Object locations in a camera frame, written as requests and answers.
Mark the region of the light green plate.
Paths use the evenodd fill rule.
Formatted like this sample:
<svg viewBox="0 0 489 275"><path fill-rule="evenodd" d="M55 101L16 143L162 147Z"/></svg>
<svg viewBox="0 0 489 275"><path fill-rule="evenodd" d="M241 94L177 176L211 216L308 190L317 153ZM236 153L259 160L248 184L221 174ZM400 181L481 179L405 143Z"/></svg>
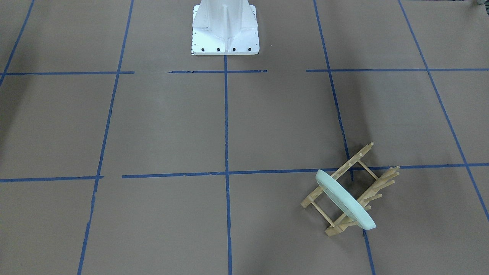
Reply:
<svg viewBox="0 0 489 275"><path fill-rule="evenodd" d="M332 176L323 170L318 170L316 173L316 182L332 202L360 228L371 230L377 227L364 207Z"/></svg>

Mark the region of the wooden dish rack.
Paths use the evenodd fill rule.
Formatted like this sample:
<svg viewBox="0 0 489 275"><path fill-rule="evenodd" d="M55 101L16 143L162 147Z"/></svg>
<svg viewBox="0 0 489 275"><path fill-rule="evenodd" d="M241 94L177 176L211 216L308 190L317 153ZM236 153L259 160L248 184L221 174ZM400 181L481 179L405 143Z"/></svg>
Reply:
<svg viewBox="0 0 489 275"><path fill-rule="evenodd" d="M368 210L371 209L369 203L375 199L381 198L380 191L395 183L394 178L399 175L399 166L388 167L381 176L373 173L372 169L361 160L374 146L371 142L353 155L332 175L323 170L318 170L316 173L317 187L311 191L304 200L300 203L303 208L312 205L321 216L329 223L325 234L327 236L336 236L343 233L350 226L357 226L362 230L372 230L377 227L376 223L369 215ZM350 171L356 164L364 168L373 178L374 182L368 187L358 198L353 197L346 188L341 186L337 181L346 172ZM342 214L333 220L323 209L316 203L316 199L325 194L342 212Z"/></svg>

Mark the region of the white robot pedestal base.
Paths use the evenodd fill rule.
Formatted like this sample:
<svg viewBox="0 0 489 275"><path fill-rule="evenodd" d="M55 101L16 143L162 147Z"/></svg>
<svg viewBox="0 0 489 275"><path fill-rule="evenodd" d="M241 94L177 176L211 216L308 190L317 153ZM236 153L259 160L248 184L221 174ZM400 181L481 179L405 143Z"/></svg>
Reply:
<svg viewBox="0 0 489 275"><path fill-rule="evenodd" d="M193 7L193 55L257 55L259 51L257 11L248 0L202 0Z"/></svg>

